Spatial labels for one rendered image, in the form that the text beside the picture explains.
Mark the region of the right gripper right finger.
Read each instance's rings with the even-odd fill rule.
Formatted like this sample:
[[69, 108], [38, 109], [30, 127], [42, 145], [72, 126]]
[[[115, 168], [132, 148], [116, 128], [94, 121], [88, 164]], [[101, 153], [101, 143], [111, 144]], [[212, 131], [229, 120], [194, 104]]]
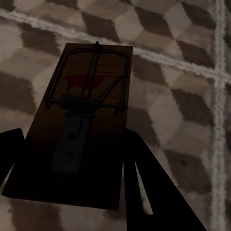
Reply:
[[[145, 214], [137, 164], [153, 215]], [[206, 231], [142, 137], [123, 128], [127, 231]]]

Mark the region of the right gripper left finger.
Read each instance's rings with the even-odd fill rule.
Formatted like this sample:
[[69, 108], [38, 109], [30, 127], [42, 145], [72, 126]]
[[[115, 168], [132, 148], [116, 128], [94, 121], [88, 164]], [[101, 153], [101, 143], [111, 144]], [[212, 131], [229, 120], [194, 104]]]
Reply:
[[24, 140], [21, 128], [0, 133], [0, 186], [13, 167]]

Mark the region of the mousetrap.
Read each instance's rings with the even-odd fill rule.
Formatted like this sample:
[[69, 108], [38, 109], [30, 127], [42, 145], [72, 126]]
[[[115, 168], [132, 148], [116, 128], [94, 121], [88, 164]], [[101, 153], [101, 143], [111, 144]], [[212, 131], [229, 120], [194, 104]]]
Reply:
[[66, 43], [1, 195], [119, 210], [132, 54]]

